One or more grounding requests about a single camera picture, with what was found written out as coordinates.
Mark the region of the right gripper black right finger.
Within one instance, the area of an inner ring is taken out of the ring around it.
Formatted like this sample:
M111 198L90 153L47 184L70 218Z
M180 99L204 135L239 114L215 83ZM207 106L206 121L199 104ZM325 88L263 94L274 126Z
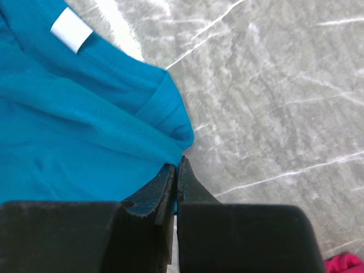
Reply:
M292 205L223 204L182 158L177 179L181 272L324 272L312 225Z

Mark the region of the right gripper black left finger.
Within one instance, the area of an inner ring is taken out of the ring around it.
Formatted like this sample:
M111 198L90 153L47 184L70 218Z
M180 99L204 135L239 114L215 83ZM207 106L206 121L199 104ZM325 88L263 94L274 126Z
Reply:
M2 272L166 272L176 168L120 202L1 205Z

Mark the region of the teal blue t shirt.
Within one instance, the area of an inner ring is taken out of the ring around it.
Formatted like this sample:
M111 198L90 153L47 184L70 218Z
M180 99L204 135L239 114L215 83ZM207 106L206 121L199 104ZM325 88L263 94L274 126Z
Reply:
M121 201L193 141L166 70L64 1L1 2L1 202Z

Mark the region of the folded magenta t shirt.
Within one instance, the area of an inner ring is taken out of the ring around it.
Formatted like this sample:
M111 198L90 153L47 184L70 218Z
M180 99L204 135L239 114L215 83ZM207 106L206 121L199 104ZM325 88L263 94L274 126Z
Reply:
M324 265L328 273L364 273L363 260L352 253L336 255Z

